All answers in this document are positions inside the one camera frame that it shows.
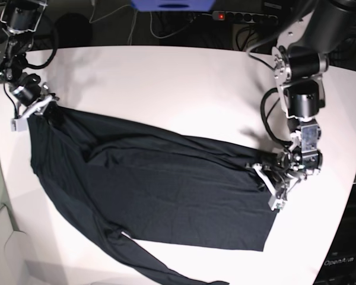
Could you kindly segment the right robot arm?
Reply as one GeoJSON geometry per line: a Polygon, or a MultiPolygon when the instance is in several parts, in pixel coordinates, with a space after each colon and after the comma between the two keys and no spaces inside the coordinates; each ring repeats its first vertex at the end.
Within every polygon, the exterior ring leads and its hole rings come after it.
{"type": "Polygon", "coordinates": [[[41,70],[53,61],[58,47],[59,35],[52,20],[45,15],[47,1],[7,1],[1,12],[0,22],[0,84],[14,107],[11,129],[21,132],[27,129],[29,117],[47,116],[59,97],[51,92],[46,83],[35,74],[25,70],[41,70]],[[52,52],[41,65],[30,64],[26,58],[34,45],[34,34],[42,20],[52,32],[52,52]]]}

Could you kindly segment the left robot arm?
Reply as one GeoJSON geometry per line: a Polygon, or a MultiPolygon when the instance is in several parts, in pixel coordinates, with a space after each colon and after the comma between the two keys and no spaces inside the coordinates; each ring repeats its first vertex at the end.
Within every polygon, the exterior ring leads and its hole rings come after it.
{"type": "Polygon", "coordinates": [[[299,1],[288,21],[273,35],[247,49],[273,40],[271,49],[276,86],[260,103],[263,125],[282,150],[273,162],[250,165],[271,193],[269,208],[282,210],[290,190],[309,176],[320,173],[323,156],[317,144],[321,129],[316,121],[325,107],[323,74],[329,69],[328,55],[348,37],[356,23],[356,1],[299,1]],[[265,104],[273,93],[279,95],[287,119],[290,140],[277,138],[268,124],[265,104]]]}

